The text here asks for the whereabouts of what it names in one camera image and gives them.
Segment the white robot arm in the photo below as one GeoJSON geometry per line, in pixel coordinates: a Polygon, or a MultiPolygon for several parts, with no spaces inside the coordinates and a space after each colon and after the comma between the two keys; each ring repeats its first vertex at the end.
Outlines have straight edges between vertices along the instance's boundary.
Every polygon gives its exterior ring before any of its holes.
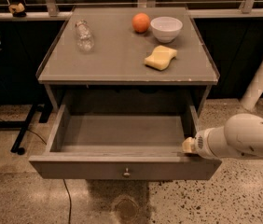
{"type": "MultiPolygon", "coordinates": [[[[241,105],[251,110],[263,93],[263,61],[249,84],[241,105]]],[[[185,154],[204,159],[258,158],[263,159],[263,118],[252,114],[238,114],[218,128],[198,131],[182,143],[185,154]]]]}

